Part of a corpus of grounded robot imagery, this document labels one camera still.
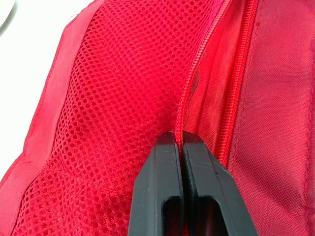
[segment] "red zipper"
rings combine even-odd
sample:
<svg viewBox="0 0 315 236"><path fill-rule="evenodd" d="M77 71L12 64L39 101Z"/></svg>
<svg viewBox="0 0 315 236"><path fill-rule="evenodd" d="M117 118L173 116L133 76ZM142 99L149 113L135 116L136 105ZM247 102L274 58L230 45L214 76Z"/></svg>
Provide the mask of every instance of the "red zipper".
<svg viewBox="0 0 315 236"><path fill-rule="evenodd" d="M183 148L183 126L184 126L183 123L184 123L186 103L189 97L191 84L193 82L193 78L195 77L197 68L199 67L200 58L202 58L202 55L204 54L204 51L207 48L207 45L209 43L210 36L213 34L219 21L221 20L222 16L226 12L230 2L231 2L230 0L227 0L223 3L216 19L214 20L209 32L207 33L207 36L203 44L201 45L197 53L197 56L190 69L188 80L186 81L185 86L184 86L184 91L182 93L182 97L179 103L176 126L175 126L175 138L176 138L176 142L179 147L180 153L182 152L182 148ZM234 123L235 123L235 118L237 114L238 101L239 101L239 96L240 96L240 91L241 91L243 75L245 71L248 48L249 48L250 40L252 37L252 29L253 29L255 16L256 16L257 5L258 5L258 0L249 0L246 2L246 6L245 6L246 9L245 9L245 14L244 14L244 19L243 19L242 29L241 29L240 43L238 45L236 60L235 60L234 68L232 72L231 85L230 85L229 92L227 95L226 109L223 115L221 135L219 137L220 144L218 145L217 150L215 152L215 153L219 153L218 159L225 167L227 166L228 154L229 154L230 146L231 146Z"/></svg>
<svg viewBox="0 0 315 236"><path fill-rule="evenodd" d="M216 29L217 25L219 24L222 16L225 14L230 3L231 3L231 0L226 0L222 4L222 7L220 8L216 18L214 19L209 32L207 33L203 43L201 44L200 49L198 50L196 58L194 59L192 66L190 68L188 79L186 80L185 85L184 85L184 90L182 93L181 100L179 102L179 107L178 107L177 117L176 117L176 124L175 124L175 139L176 139L176 143L177 143L180 155L183 149L183 128L184 128L185 107L186 107L186 103L189 97L189 92L191 89L193 78L195 77L196 71L200 65L200 59L202 58L204 51L207 48L209 39L211 35L213 34L214 30Z"/></svg>
<svg viewBox="0 0 315 236"><path fill-rule="evenodd" d="M232 72L231 85L227 95L226 109L223 115L221 136L215 153L219 153L218 159L223 166L227 167L228 156L232 142L235 119L237 115L238 102L240 98L242 81L247 61L248 49L252 37L252 29L255 22L258 0L246 2L245 14L242 23L241 41L238 46L234 68Z"/></svg>

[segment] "red mesh fabric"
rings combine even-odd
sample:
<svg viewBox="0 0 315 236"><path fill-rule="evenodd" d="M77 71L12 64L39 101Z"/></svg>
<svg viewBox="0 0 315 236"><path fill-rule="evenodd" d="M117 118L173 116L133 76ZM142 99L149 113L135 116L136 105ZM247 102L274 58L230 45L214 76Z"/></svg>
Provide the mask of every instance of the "red mesh fabric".
<svg viewBox="0 0 315 236"><path fill-rule="evenodd" d="M13 235L126 235L136 175L174 128L188 71L222 1L107 1L75 59L51 157Z"/></svg>

